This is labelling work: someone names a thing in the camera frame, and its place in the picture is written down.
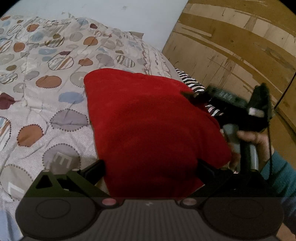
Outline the person's right hand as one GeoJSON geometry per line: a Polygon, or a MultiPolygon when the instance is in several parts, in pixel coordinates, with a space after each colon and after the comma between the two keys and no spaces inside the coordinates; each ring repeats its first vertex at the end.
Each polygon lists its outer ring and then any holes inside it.
{"type": "MultiPolygon", "coordinates": [[[[262,133],[238,131],[235,135],[240,141],[250,144],[251,150],[255,151],[255,156],[258,159],[258,171],[261,172],[275,151],[268,133],[266,131],[262,133]]],[[[237,151],[234,143],[229,140],[227,142],[231,149],[231,159],[223,168],[227,168],[232,172],[238,172],[238,166],[241,164],[242,151],[237,151]]]]}

